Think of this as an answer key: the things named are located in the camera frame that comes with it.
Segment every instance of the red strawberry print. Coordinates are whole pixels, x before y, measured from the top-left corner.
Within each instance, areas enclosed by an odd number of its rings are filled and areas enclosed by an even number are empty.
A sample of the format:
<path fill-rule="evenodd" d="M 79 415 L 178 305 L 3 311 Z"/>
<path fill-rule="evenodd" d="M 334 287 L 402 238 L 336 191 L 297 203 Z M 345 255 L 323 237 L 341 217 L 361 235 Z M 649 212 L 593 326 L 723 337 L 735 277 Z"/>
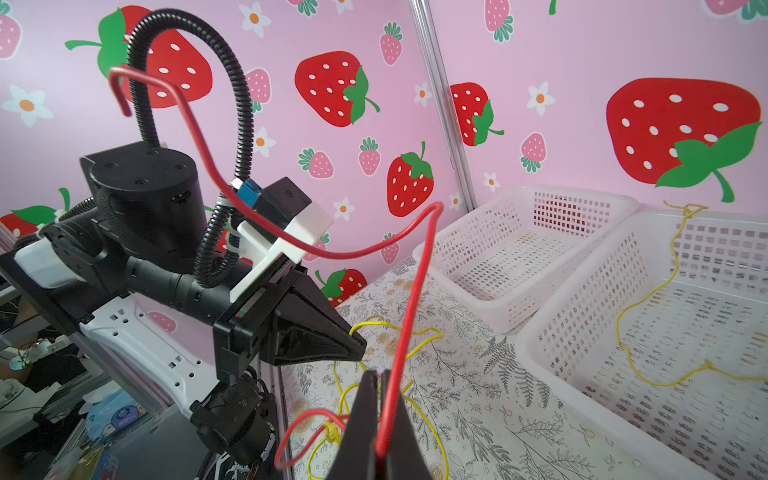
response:
<path fill-rule="evenodd" d="M 740 10 L 750 0 L 705 0 L 704 5 L 715 15 L 728 15 Z"/>
<path fill-rule="evenodd" d="M 29 235 L 30 233 L 35 233 L 38 231 L 38 226 L 36 223 L 25 222 L 21 218 L 17 217 L 16 214 L 8 214 L 0 217 L 0 223 L 5 225 L 5 228 L 13 233 L 13 236 L 16 238 L 23 237 L 24 235 Z"/>
<path fill-rule="evenodd" d="M 262 105 L 270 101 L 270 75 L 263 68 L 254 68 L 246 74 L 245 80 L 250 90 L 251 111 L 259 113 Z"/>
<path fill-rule="evenodd" d="M 485 0 L 485 27 L 498 43 L 509 41 L 514 20 L 509 15 L 509 0 Z"/>
<path fill-rule="evenodd" d="M 719 81 L 641 78 L 611 97 L 606 117 L 619 163 L 635 180 L 685 188 L 714 174 L 729 203 L 733 190 L 718 169 L 752 151 L 760 103 Z"/>
<path fill-rule="evenodd" d="M 390 22 L 384 26 L 384 35 L 381 37 L 382 56 L 387 65 L 394 65 L 402 53 L 402 29 L 397 22 Z"/>
<path fill-rule="evenodd" d="M 319 151 L 315 153 L 312 148 L 307 148 L 299 154 L 299 165 L 310 177 L 320 180 L 333 176 L 333 164 L 328 155 Z"/>
<path fill-rule="evenodd" d="M 33 207 L 22 208 L 20 210 L 11 210 L 11 213 L 0 217 L 0 223 L 5 225 L 16 238 L 38 231 L 38 225 L 44 225 L 56 220 L 59 214 L 69 210 L 69 190 L 59 188 L 58 192 L 64 201 L 64 209 L 56 210 L 45 205 L 34 205 Z"/>
<path fill-rule="evenodd" d="M 320 240 L 317 240 L 317 243 L 315 243 L 315 248 L 319 248 L 321 250 L 325 250 L 326 249 L 326 245 L 330 241 L 331 241 L 331 237 L 326 233 L 325 235 L 323 235 L 320 238 Z M 319 257 L 317 255 L 313 255 L 311 253 L 308 253 L 307 255 L 304 256 L 304 261 L 305 262 L 313 262 L 313 261 L 317 260 L 318 258 Z"/>
<path fill-rule="evenodd" d="M 300 14 L 311 17 L 317 13 L 317 0 L 288 0 L 295 5 Z"/>
<path fill-rule="evenodd" d="M 528 135 L 528 138 L 520 145 L 520 158 L 523 168 L 530 174 L 535 174 L 541 168 L 541 162 L 547 158 L 547 145 L 544 143 L 544 135 L 537 131 Z"/>
<path fill-rule="evenodd" d="M 388 233 L 384 236 L 384 240 L 389 240 L 394 236 L 395 236 L 394 233 Z M 384 259 L 384 263 L 386 263 L 387 265 L 392 265 L 397 259 L 397 254 L 400 253 L 400 245 L 398 245 L 397 243 L 393 243 L 392 245 L 382 248 L 380 252 L 382 253 L 382 258 Z"/>
<path fill-rule="evenodd" d="M 768 4 L 765 0 L 704 0 L 704 9 L 712 17 L 738 15 L 742 23 L 751 23 L 756 18 L 768 18 Z"/>
<path fill-rule="evenodd" d="M 386 195 L 389 212 L 404 217 L 423 204 L 435 189 L 432 166 L 423 159 L 426 142 L 422 142 L 422 156 L 409 152 L 397 157 L 386 176 Z"/>
<path fill-rule="evenodd" d="M 0 60 L 8 60 L 22 42 L 22 27 L 9 17 L 11 5 L 0 0 Z"/>
<path fill-rule="evenodd" d="M 296 68 L 296 88 L 317 114 L 331 125 L 346 127 L 366 112 L 368 78 L 355 55 L 331 51 L 307 58 Z"/>
<path fill-rule="evenodd" d="M 110 68 L 124 65 L 127 61 L 130 33 L 149 13 L 151 10 L 136 5 L 119 8 L 99 22 L 98 34 L 101 43 L 70 40 L 64 45 L 70 50 L 85 45 L 101 47 L 96 62 L 106 78 L 109 76 Z M 147 59 L 147 71 L 166 75 L 169 80 L 182 88 L 184 97 L 188 101 L 206 96 L 214 84 L 214 76 L 206 59 L 176 30 L 164 31 L 152 42 Z M 152 108 L 167 108 L 176 104 L 168 92 L 153 85 L 148 87 Z M 130 82 L 124 81 L 121 89 L 130 100 Z"/>
<path fill-rule="evenodd" d="M 317 276 L 317 279 L 323 285 L 323 288 L 321 288 L 320 291 L 323 292 L 323 295 L 325 295 L 328 301 L 334 306 L 339 305 L 355 293 L 358 293 L 364 286 L 368 285 L 368 282 L 362 273 L 353 268 L 331 273 L 327 282 L 323 282 L 319 270 L 315 271 L 315 276 Z"/>
<path fill-rule="evenodd" d="M 493 108 L 483 87 L 471 82 L 451 85 L 451 94 L 464 144 L 480 145 L 488 139 L 488 132 L 504 134 L 503 130 L 491 130 Z"/>
<path fill-rule="evenodd" d="M 168 333 L 173 333 L 176 331 L 176 321 L 168 318 L 163 313 L 160 312 L 149 312 L 149 317 L 152 319 L 153 322 L 155 322 L 161 329 L 165 330 Z"/>
<path fill-rule="evenodd" d="M 376 173 L 376 170 L 379 168 L 379 162 L 382 160 L 378 150 L 379 144 L 376 143 L 376 140 L 371 137 L 363 138 L 360 145 L 360 167 L 362 172 L 369 177 Z"/>

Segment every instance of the red wire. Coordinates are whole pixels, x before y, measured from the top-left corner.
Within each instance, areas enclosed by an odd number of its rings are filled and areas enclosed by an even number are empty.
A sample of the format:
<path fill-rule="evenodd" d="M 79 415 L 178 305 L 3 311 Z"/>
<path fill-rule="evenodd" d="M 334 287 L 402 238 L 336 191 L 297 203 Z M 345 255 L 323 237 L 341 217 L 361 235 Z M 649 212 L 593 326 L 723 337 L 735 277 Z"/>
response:
<path fill-rule="evenodd" d="M 344 423 L 342 420 L 344 418 L 349 418 L 348 415 L 338 416 L 335 413 L 331 412 L 330 410 L 325 409 L 311 409 L 307 410 L 306 412 L 302 413 L 298 417 L 296 417 L 296 420 L 293 420 L 293 423 L 291 423 L 290 427 L 286 430 L 286 434 L 283 436 L 283 441 L 280 442 L 280 446 L 277 447 L 277 452 L 275 452 L 275 468 L 278 470 L 284 470 L 289 467 L 293 467 L 306 453 L 310 450 L 312 447 L 312 444 L 317 440 L 317 437 L 323 433 L 323 430 L 326 429 L 326 426 L 323 425 L 319 429 L 317 429 L 317 432 L 315 432 L 314 435 L 310 438 L 310 440 L 304 445 L 304 449 L 299 452 L 298 455 L 295 455 L 292 459 L 288 460 L 287 462 L 283 462 L 281 460 L 281 457 L 283 456 L 283 450 L 285 450 L 286 445 L 288 445 L 288 439 L 290 439 L 290 434 L 293 431 L 294 428 L 296 428 L 304 419 L 315 416 L 315 415 L 323 415 L 325 417 L 328 417 L 331 422 L 337 424 L 342 432 L 346 430 L 346 423 Z"/>
<path fill-rule="evenodd" d="M 190 109 L 190 106 L 187 103 L 187 99 L 184 98 L 184 95 L 182 94 L 181 89 L 179 89 L 178 86 L 169 82 L 165 78 L 155 76 L 154 74 L 148 74 L 145 71 L 137 70 L 135 68 L 113 67 L 109 72 L 110 86 L 112 87 L 114 96 L 117 98 L 118 103 L 120 104 L 121 109 L 123 111 L 123 114 L 126 117 L 131 116 L 131 109 L 128 107 L 128 102 L 125 99 L 125 96 L 123 95 L 122 90 L 120 89 L 120 78 L 122 77 L 143 81 L 144 83 L 152 84 L 156 87 L 163 88 L 165 91 L 169 92 L 179 105 L 179 110 L 181 111 L 181 115 L 182 117 L 184 117 L 184 121 L 187 123 L 187 127 L 189 128 L 190 133 L 192 134 L 192 138 L 194 140 L 195 146 L 197 147 L 197 150 L 200 152 L 200 157 L 203 160 L 203 164 L 205 165 L 205 168 L 208 171 L 208 174 L 210 175 L 211 179 L 214 181 L 216 186 L 219 188 L 219 190 L 223 192 L 224 196 L 227 197 L 227 199 L 246 217 L 249 217 L 251 220 L 258 223 L 261 227 L 263 227 L 265 230 L 270 232 L 275 237 L 282 238 L 286 242 L 290 243 L 291 245 L 294 245 L 295 247 L 300 248 L 301 250 L 304 250 L 313 255 L 317 255 L 318 257 L 328 258 L 332 260 L 349 260 L 352 258 L 363 257 L 365 255 L 368 255 L 369 253 L 374 253 L 378 250 L 381 250 L 384 247 L 387 247 L 388 245 L 391 245 L 395 242 L 400 241 L 406 235 L 411 233 L 413 229 L 415 229 L 426 218 L 427 215 L 429 215 L 430 213 L 434 213 L 434 215 L 432 215 L 432 217 L 430 217 L 429 219 L 429 226 L 427 229 L 427 238 L 424 246 L 424 254 L 422 256 L 422 261 L 419 264 L 419 269 L 416 272 L 416 277 L 413 282 L 413 288 L 411 289 L 411 296 L 408 300 L 408 306 L 406 307 L 406 315 L 402 321 L 402 332 L 400 333 L 400 340 L 398 341 L 398 344 L 397 344 L 395 361 L 392 364 L 392 373 L 389 376 L 389 385 L 387 387 L 387 393 L 386 393 L 384 405 L 382 406 L 381 427 L 379 428 L 379 434 L 376 437 L 376 456 L 380 461 L 383 461 L 383 459 L 386 457 L 387 450 L 389 449 L 389 442 L 392 436 L 392 427 L 394 425 L 395 413 L 397 411 L 397 401 L 400 393 L 400 383 L 402 381 L 402 373 L 405 368 L 406 354 L 408 352 L 408 346 L 411 339 L 411 332 L 413 331 L 413 321 L 415 318 L 416 309 L 419 305 L 419 297 L 421 296 L 422 287 L 424 285 L 424 279 L 426 278 L 427 269 L 429 266 L 429 260 L 432 256 L 432 246 L 435 242 L 435 233 L 437 231 L 437 221 L 440 218 L 440 214 L 442 214 L 442 211 L 444 209 L 442 202 L 435 202 L 433 204 L 428 205 L 427 208 L 425 208 L 417 216 L 417 218 L 415 218 L 414 221 L 411 222 L 411 224 L 408 225 L 407 228 L 405 228 L 402 232 L 398 233 L 394 237 L 389 238 L 388 240 L 384 240 L 383 242 L 373 245 L 371 247 L 364 248 L 362 250 L 357 250 L 355 252 L 347 252 L 347 253 L 329 252 L 326 250 L 320 250 L 286 233 L 284 230 L 280 229 L 278 226 L 270 222 L 267 218 L 262 217 L 252 208 L 248 207 L 248 205 L 246 205 L 245 202 L 243 202 L 234 193 L 231 186 L 224 180 L 224 178 L 219 173 L 216 167 L 216 164 L 214 163 L 214 159 L 210 155 L 210 150 L 208 150 L 208 146 L 206 144 L 205 138 L 203 137 L 203 132 L 200 130 L 200 126 L 197 124 L 197 120 L 195 120 L 194 114 L 192 113 L 192 110 Z M 297 419 L 293 423 L 293 425 L 291 425 L 291 427 L 289 428 L 288 432 L 286 433 L 286 437 L 283 439 L 283 443 L 281 444 L 280 451 L 282 451 L 282 448 L 284 448 L 284 444 L 288 436 L 290 435 L 290 432 L 292 431 L 293 427 L 298 421 L 299 420 Z"/>

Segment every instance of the fern print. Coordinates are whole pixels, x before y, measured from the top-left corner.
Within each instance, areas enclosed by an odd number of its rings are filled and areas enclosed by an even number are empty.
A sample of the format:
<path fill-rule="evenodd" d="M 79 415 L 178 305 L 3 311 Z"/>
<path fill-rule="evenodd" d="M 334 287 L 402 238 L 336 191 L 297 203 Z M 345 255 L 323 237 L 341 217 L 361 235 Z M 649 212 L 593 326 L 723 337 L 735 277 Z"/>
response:
<path fill-rule="evenodd" d="M 546 409 L 547 404 L 549 403 L 549 385 L 539 379 L 536 379 L 536 390 L 538 390 L 538 396 L 541 399 L 541 407 Z"/>
<path fill-rule="evenodd" d="M 525 398 L 525 406 L 529 407 L 533 403 L 533 383 L 536 380 L 528 370 L 519 369 L 515 372 L 515 378 L 518 379 L 518 391 Z"/>
<path fill-rule="evenodd" d="M 374 314 L 402 325 L 416 270 L 417 263 L 407 259 L 350 297 L 337 312 L 350 325 Z M 495 335 L 431 277 L 423 291 L 414 328 L 433 326 L 445 336 L 408 360 L 402 386 L 413 381 L 407 395 L 427 415 L 445 445 L 450 480 L 637 478 L 639 470 L 631 457 L 610 439 L 594 436 L 591 425 L 584 423 L 587 430 L 579 429 L 581 425 L 569 420 L 562 401 L 549 387 L 522 368 L 514 334 Z M 369 343 L 366 367 L 378 372 L 389 368 L 392 352 L 386 346 L 399 334 L 381 326 L 366 327 L 359 333 Z M 386 342 L 381 343 L 380 336 L 386 336 Z M 421 340 L 414 339 L 411 348 Z M 338 409 L 333 362 L 280 370 L 289 419 L 309 408 Z M 357 362 L 340 362 L 337 372 L 343 389 L 359 382 L 362 375 Z M 353 390 L 349 396 L 352 408 L 355 398 Z M 406 408 L 430 472 L 445 472 L 432 431 L 410 403 Z M 319 425 L 322 420 L 313 419 L 294 430 L 291 448 L 300 451 Z M 337 445 L 327 443 L 318 450 L 312 461 L 316 478 L 327 476 L 337 452 Z M 306 472 L 308 458 L 306 455 L 294 467 L 297 472 Z"/>

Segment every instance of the wall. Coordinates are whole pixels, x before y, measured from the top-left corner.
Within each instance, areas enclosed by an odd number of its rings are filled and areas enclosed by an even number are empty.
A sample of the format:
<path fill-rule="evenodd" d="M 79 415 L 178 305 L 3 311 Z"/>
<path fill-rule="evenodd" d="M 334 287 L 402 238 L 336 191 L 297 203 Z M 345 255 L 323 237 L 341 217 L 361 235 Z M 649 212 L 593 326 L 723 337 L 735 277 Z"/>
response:
<path fill-rule="evenodd" d="M 225 37 L 244 71 L 250 73 L 257 131 L 253 177 L 257 182 L 266 185 L 288 176 L 328 214 L 336 216 L 326 245 L 335 251 L 374 244 L 412 221 L 416 213 L 408 212 L 407 206 L 405 211 L 388 206 L 388 169 L 401 154 L 415 152 L 415 160 L 406 158 L 417 161 L 423 170 L 425 165 L 419 159 L 423 141 L 423 160 L 431 164 L 434 186 L 425 185 L 425 194 L 420 184 L 418 201 L 411 205 L 420 210 L 422 202 L 449 202 L 458 192 L 458 183 L 431 88 L 425 84 L 427 72 L 406 0 L 240 3 L 147 0 L 141 5 L 182 8 L 205 19 Z M 52 219 L 57 209 L 64 209 L 65 197 L 75 204 L 89 195 L 78 166 L 80 156 L 139 140 L 135 120 L 120 115 L 102 71 L 123 61 L 124 30 L 130 31 L 146 9 L 134 6 L 116 12 L 122 4 L 95 0 L 12 0 L 10 7 L 10 12 L 0 16 L 0 215 L 7 214 L 0 221 L 23 234 Z M 149 68 L 165 69 L 178 84 L 189 87 L 185 87 L 187 97 L 194 100 L 192 108 L 219 168 L 232 172 L 237 122 L 229 81 L 219 61 L 197 38 L 176 32 L 163 34 L 153 51 Z M 349 54 L 315 59 L 299 67 L 307 58 L 333 51 Z M 369 80 L 367 95 L 362 95 L 354 58 L 362 62 Z M 339 73 L 346 80 L 340 88 L 357 79 L 355 95 L 366 106 L 354 124 L 347 119 L 356 111 L 339 98 L 339 85 L 323 85 L 316 89 L 319 94 L 315 97 L 329 104 L 336 102 L 342 116 L 334 108 L 327 121 L 303 99 L 302 95 L 313 100 L 309 90 L 315 88 L 308 79 L 316 74 L 321 81 L 322 75 L 314 69 L 322 70 L 326 62 L 333 65 L 326 73 L 343 70 L 343 62 L 349 64 L 347 68 L 355 68 L 349 78 Z M 301 93 L 295 77 L 301 77 Z M 327 94 L 325 88 L 336 89 L 336 93 Z M 161 140 L 197 159 L 170 97 L 156 88 L 150 93 L 157 107 L 154 116 Z M 372 99 L 381 112 L 363 96 Z M 324 104 L 315 106 L 325 114 Z M 362 140 L 368 137 L 375 145 L 366 141 L 361 149 Z M 212 205 L 217 190 L 198 165 L 204 199 Z M 446 209 L 441 227 L 465 212 L 462 205 L 454 206 Z M 10 214 L 10 210 L 21 211 Z M 318 270 L 324 281 L 334 272 L 354 269 L 370 282 L 393 263 L 409 257 L 424 232 L 424 228 L 418 229 L 385 253 L 344 263 L 309 258 L 306 266 L 311 273 Z M 348 288 L 345 296 L 352 292 Z"/>
<path fill-rule="evenodd" d="M 504 131 L 465 145 L 479 203 L 561 184 L 655 207 L 765 211 L 764 0 L 471 0 L 432 2 L 432 14 L 450 83 L 481 86 L 495 114 L 476 86 L 456 88 L 473 110 L 457 108 L 465 139 Z"/>

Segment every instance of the black motor housing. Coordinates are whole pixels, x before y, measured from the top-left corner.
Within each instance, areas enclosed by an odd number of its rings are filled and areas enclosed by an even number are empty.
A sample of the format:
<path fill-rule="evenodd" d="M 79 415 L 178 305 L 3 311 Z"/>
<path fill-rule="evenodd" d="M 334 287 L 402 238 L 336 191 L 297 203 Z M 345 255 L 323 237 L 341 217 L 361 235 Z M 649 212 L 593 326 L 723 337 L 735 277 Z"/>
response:
<path fill-rule="evenodd" d="M 205 231 L 194 161 L 139 141 L 80 159 L 99 216 L 126 252 L 166 270 L 191 273 Z"/>

